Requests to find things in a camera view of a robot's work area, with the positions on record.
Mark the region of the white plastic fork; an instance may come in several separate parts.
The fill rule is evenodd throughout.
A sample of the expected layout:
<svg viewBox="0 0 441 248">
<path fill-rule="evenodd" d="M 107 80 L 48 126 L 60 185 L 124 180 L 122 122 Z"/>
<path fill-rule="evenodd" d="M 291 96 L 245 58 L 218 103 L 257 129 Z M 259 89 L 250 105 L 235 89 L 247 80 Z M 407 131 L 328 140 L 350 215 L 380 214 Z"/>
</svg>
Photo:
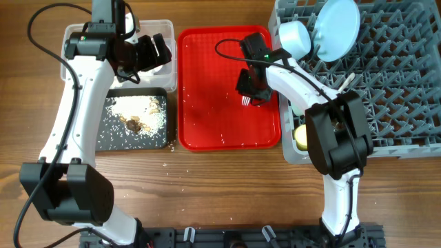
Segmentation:
<svg viewBox="0 0 441 248">
<path fill-rule="evenodd" d="M 251 98 L 250 98 L 250 97 L 248 97 L 248 96 L 243 96 L 243 97 L 242 97 L 241 104 L 242 104 L 243 106 L 248 106 L 248 105 L 250 104 L 250 101 L 251 101 Z"/>
</svg>

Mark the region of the white napkin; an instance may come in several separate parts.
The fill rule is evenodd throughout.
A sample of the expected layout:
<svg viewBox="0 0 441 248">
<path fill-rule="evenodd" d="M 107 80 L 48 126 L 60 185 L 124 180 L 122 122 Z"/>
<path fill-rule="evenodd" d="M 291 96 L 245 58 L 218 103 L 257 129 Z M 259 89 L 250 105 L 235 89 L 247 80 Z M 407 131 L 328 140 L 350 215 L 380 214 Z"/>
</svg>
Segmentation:
<svg viewBox="0 0 441 248">
<path fill-rule="evenodd" d="M 148 73 L 151 75 L 162 75 L 164 74 L 166 71 L 166 66 L 165 65 L 160 65 L 156 68 L 153 68 L 152 70 L 150 70 Z"/>
</svg>

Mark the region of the light blue bowl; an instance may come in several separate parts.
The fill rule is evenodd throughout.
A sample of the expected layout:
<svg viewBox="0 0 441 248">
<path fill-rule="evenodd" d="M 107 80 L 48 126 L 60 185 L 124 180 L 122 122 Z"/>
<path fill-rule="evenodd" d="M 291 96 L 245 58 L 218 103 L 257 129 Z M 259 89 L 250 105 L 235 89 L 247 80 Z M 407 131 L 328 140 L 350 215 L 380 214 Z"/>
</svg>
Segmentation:
<svg viewBox="0 0 441 248">
<path fill-rule="evenodd" d="M 279 38 L 281 47 L 297 61 L 311 51 L 309 33 L 300 21 L 282 23 L 279 27 Z"/>
</svg>

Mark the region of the yellow plastic cup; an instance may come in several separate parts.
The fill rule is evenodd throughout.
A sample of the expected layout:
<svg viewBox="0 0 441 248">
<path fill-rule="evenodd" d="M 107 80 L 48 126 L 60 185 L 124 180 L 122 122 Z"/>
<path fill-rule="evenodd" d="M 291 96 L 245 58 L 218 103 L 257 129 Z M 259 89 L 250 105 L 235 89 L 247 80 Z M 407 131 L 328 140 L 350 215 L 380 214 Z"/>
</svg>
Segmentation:
<svg viewBox="0 0 441 248">
<path fill-rule="evenodd" d="M 307 151 L 307 127 L 305 124 L 298 126 L 294 130 L 294 140 L 299 150 Z"/>
</svg>

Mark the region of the white plastic spoon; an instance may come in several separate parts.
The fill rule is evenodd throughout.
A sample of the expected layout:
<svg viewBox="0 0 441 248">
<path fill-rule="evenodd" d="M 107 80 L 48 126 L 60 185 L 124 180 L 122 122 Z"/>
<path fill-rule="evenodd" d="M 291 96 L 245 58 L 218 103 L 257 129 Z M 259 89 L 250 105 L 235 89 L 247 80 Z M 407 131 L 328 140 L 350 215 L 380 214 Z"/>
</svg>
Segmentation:
<svg viewBox="0 0 441 248">
<path fill-rule="evenodd" d="M 343 82 L 343 84 L 338 88 L 339 92 L 343 92 L 343 90 L 355 79 L 355 74 L 352 72 Z"/>
</svg>

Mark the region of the light blue plate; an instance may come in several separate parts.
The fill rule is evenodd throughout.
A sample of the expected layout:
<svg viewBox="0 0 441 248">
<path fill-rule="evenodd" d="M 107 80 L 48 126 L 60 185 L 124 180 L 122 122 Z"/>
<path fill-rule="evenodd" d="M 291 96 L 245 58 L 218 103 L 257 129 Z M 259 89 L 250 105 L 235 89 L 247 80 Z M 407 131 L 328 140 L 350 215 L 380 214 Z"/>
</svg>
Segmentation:
<svg viewBox="0 0 441 248">
<path fill-rule="evenodd" d="M 321 8 L 314 26 L 314 47 L 324 62 L 346 55 L 360 30 L 360 11 L 354 0 L 328 0 Z"/>
</svg>

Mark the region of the mint green bowl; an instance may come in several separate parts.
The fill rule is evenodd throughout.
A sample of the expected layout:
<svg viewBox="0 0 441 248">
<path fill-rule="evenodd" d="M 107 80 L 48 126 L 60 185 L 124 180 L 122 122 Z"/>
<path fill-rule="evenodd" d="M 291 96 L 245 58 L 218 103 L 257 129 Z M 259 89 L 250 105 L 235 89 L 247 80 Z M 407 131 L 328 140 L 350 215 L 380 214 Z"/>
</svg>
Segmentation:
<svg viewBox="0 0 441 248">
<path fill-rule="evenodd" d="M 295 116 L 303 116 L 304 112 L 297 106 L 295 106 L 293 103 L 291 103 L 291 110 L 293 112 L 293 115 Z"/>
</svg>

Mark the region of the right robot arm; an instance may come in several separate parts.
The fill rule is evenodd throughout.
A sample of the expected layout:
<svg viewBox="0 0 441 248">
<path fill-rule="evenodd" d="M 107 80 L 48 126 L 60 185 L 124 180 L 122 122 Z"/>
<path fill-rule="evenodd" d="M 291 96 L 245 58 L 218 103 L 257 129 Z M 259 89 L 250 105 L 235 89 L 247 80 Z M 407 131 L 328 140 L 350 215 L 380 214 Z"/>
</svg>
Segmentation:
<svg viewBox="0 0 441 248">
<path fill-rule="evenodd" d="M 236 86 L 257 105 L 277 91 L 304 116 L 309 158 L 323 176 L 325 207 L 320 224 L 333 247 L 356 238 L 358 183 L 373 151 L 365 107 L 359 94 L 342 93 L 304 71 L 288 51 L 270 50 L 260 33 L 240 40 L 242 61 Z"/>
</svg>

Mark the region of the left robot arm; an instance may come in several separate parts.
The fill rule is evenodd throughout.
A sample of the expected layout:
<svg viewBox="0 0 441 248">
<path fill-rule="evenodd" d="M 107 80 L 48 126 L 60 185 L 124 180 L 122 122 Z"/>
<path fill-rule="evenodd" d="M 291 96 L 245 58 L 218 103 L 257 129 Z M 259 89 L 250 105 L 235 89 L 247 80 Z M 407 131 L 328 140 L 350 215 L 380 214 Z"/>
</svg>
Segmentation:
<svg viewBox="0 0 441 248">
<path fill-rule="evenodd" d="M 115 81 L 140 83 L 139 72 L 169 63 L 161 34 L 136 37 L 124 1 L 94 1 L 92 19 L 65 42 L 59 61 L 66 79 L 51 135 L 35 163 L 24 163 L 19 180 L 46 221 L 86 231 L 111 247 L 153 247 L 139 219 L 114 203 L 111 182 L 96 170 L 96 137 L 107 93 Z"/>
</svg>

